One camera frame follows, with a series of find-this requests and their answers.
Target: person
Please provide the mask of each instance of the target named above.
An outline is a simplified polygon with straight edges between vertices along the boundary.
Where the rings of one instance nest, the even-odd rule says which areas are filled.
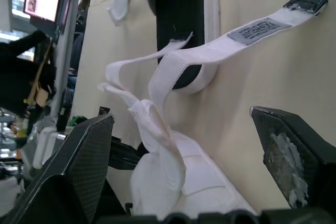
[[[39,64],[17,56],[47,39],[42,31],[35,31],[22,39],[0,43],[0,107],[23,117],[27,109],[24,102],[34,83]],[[53,61],[43,67],[39,82],[46,91],[54,90],[55,67]]]
[[[17,128],[15,127],[14,121],[10,121],[9,123],[7,123],[7,128],[9,128],[13,132],[13,134],[16,135]]]

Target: white webbing strap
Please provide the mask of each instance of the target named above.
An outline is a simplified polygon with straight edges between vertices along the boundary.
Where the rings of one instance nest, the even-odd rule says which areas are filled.
[[[191,33],[189,35],[187,40],[171,39],[171,41],[168,43],[167,46],[165,46],[159,52],[156,52],[154,54],[151,54],[151,55],[148,55],[148,56],[145,56],[145,57],[141,57],[141,58],[132,59],[132,60],[122,60],[122,61],[117,61],[117,62],[111,63],[111,64],[107,65],[106,69],[105,69],[106,79],[113,86],[118,87],[121,90],[126,90],[120,82],[120,70],[124,65],[135,63],[135,62],[157,59],[159,57],[164,56],[168,52],[181,49],[189,42],[189,40],[191,39],[192,36],[193,36],[193,33]]]
[[[190,65],[220,64],[234,54],[275,33],[298,26],[314,14],[282,8],[274,14],[236,28],[208,44],[166,54],[149,84],[149,93],[167,130],[164,105],[183,71]]]

